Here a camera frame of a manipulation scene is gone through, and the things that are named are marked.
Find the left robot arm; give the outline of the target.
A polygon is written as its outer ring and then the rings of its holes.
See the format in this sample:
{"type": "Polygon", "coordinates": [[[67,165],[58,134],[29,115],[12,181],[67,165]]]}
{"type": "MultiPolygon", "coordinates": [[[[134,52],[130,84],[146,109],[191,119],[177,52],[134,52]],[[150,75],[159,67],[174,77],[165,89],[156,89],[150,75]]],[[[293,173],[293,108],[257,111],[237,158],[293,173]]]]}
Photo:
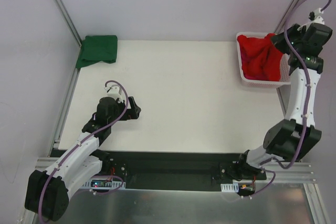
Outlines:
{"type": "Polygon", "coordinates": [[[141,108],[134,97],[103,97],[83,126],[74,145],[44,171],[35,170],[28,179],[24,207],[42,219],[59,220],[71,198],[94,175],[111,171],[110,156],[99,150],[118,121],[136,120],[141,108]]]}

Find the red t shirt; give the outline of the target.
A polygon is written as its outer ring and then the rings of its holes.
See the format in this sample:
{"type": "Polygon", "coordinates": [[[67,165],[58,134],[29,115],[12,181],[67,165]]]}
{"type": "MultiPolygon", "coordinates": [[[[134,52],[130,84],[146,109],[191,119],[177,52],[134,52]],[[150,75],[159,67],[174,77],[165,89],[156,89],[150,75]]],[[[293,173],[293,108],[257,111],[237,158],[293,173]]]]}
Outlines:
{"type": "Polygon", "coordinates": [[[264,38],[239,35],[242,71],[249,80],[280,81],[280,61],[283,53],[272,43],[275,34],[268,33],[264,38]]]}

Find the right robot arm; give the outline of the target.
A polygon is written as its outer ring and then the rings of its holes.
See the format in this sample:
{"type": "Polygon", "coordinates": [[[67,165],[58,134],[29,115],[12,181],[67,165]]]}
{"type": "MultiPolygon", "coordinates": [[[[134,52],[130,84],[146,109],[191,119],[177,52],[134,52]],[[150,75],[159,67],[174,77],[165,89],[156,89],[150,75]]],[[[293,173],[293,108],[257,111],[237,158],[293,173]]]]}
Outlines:
{"type": "Polygon", "coordinates": [[[262,146],[240,154],[239,160],[226,168],[227,176],[250,179],[270,162],[288,169],[320,141],[322,132],[315,126],[314,100],[323,71],[319,53],[331,36],[330,27],[311,23],[294,24],[271,38],[273,46],[289,55],[290,97],[286,115],[267,131],[262,146]]]}

